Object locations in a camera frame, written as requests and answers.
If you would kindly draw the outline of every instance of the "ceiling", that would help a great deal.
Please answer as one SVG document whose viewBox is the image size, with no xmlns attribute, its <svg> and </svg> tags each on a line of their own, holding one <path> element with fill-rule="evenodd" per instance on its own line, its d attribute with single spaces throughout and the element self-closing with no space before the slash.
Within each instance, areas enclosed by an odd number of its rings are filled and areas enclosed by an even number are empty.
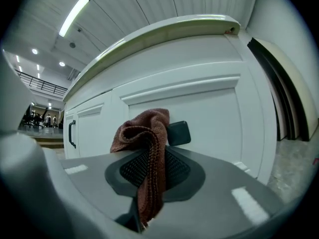
<svg viewBox="0 0 319 239">
<path fill-rule="evenodd" d="M 144 26 L 188 14 L 226 14 L 246 28 L 255 0 L 90 0 L 76 17 L 65 37 L 58 32 L 78 0 L 26 0 L 12 22 L 4 43 L 13 49 L 32 47 L 52 61 L 44 67 L 82 71 L 108 46 Z M 32 56 L 34 62 L 40 57 Z"/>
<path fill-rule="evenodd" d="M 33 76 L 35 78 L 38 77 L 38 73 L 41 80 L 50 82 L 52 84 L 68 88 L 71 85 L 71 81 L 67 79 L 67 75 L 71 75 L 72 68 L 66 68 L 65 71 L 59 73 L 59 71 L 51 70 L 47 67 L 43 67 L 39 65 L 39 70 L 37 69 L 37 64 L 25 59 L 22 56 L 19 56 L 19 61 L 16 59 L 16 54 L 12 54 L 8 51 L 4 52 L 8 62 L 12 65 L 12 67 L 18 71 L 22 71 L 25 74 Z"/>
</svg>

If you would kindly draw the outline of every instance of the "person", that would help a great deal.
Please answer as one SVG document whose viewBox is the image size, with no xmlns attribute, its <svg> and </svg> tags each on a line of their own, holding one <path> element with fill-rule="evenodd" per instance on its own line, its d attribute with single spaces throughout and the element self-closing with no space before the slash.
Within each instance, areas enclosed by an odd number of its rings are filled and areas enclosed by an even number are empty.
<svg viewBox="0 0 319 239">
<path fill-rule="evenodd" d="M 53 127 L 55 127 L 55 125 L 56 125 L 56 115 L 54 115 L 53 117 Z"/>
<path fill-rule="evenodd" d="M 50 114 L 48 114 L 48 116 L 45 117 L 45 122 L 46 122 L 46 126 L 47 127 L 51 126 L 51 116 L 50 116 Z"/>
</svg>

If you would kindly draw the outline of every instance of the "cabinet door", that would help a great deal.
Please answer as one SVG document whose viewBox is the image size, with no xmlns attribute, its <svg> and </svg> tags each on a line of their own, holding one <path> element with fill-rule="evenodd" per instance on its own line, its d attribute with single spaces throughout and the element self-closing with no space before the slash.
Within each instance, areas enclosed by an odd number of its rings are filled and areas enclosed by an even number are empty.
<svg viewBox="0 0 319 239">
<path fill-rule="evenodd" d="M 109 153 L 116 126 L 111 113 L 112 92 L 97 96 L 76 108 L 80 157 Z"/>
<path fill-rule="evenodd" d="M 78 138 L 77 138 L 77 115 L 76 108 L 67 111 L 64 114 L 64 126 L 63 126 L 63 141 L 64 141 L 64 151 L 65 158 L 78 158 L 79 154 L 79 146 L 78 146 Z"/>
<path fill-rule="evenodd" d="M 166 108 L 170 123 L 185 120 L 191 142 L 179 147 L 236 163 L 258 176 L 263 114 L 245 62 L 208 63 L 154 74 L 113 90 L 129 119 Z"/>
</svg>

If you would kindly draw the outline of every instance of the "white wall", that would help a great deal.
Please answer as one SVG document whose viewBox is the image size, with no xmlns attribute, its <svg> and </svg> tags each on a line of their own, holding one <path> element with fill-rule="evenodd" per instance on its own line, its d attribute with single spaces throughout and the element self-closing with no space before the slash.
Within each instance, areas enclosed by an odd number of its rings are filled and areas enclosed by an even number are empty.
<svg viewBox="0 0 319 239">
<path fill-rule="evenodd" d="M 60 75 L 48 68 L 44 68 L 40 78 L 46 82 L 50 82 L 64 88 L 69 88 L 71 85 L 71 81 L 69 81 L 64 75 Z"/>
<path fill-rule="evenodd" d="M 319 116 L 319 54 L 314 39 L 289 0 L 256 0 L 247 32 L 275 43 L 299 69 Z"/>
<path fill-rule="evenodd" d="M 33 93 L 33 98 L 32 100 L 39 105 L 42 106 L 48 106 L 48 103 L 51 103 L 52 108 L 56 110 L 63 110 L 64 109 L 64 102 L 63 101 L 58 101 L 56 99 L 50 98 L 49 95 L 46 94 L 40 94 L 40 93 Z"/>
</svg>

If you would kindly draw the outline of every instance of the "fluorescent light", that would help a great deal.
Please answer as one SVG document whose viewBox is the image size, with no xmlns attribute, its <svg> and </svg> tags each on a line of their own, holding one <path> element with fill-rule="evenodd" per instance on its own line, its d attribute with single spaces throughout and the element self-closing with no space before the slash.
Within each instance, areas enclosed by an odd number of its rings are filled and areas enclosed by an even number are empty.
<svg viewBox="0 0 319 239">
<path fill-rule="evenodd" d="M 59 35 L 61 35 L 62 37 L 65 36 L 66 31 L 69 29 L 69 27 L 72 24 L 73 20 L 75 19 L 77 14 L 79 14 L 81 9 L 88 3 L 88 1 L 89 0 L 79 0 L 75 4 L 75 6 L 72 8 L 72 10 L 70 11 L 69 15 L 67 16 L 65 22 L 63 23 L 63 25 L 61 27 L 61 30 L 59 32 Z"/>
</svg>

